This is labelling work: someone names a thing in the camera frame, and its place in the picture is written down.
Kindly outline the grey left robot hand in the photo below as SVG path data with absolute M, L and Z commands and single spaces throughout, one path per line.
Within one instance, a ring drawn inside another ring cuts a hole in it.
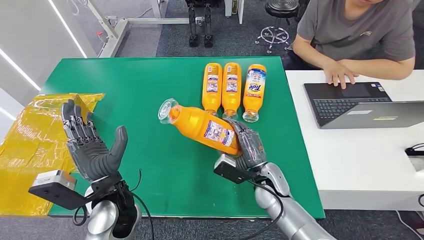
M 109 149 L 94 126 L 92 114 L 88 112 L 84 121 L 81 106 L 74 100 L 61 105 L 66 146 L 81 176 L 90 182 L 118 172 L 128 143 L 127 129 L 120 125 Z

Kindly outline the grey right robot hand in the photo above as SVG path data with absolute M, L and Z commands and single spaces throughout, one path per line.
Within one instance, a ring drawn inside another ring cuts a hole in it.
M 245 171 L 259 172 L 267 163 L 259 133 L 241 121 L 230 118 L 223 120 L 232 126 L 240 147 L 241 153 L 235 157 L 236 167 Z

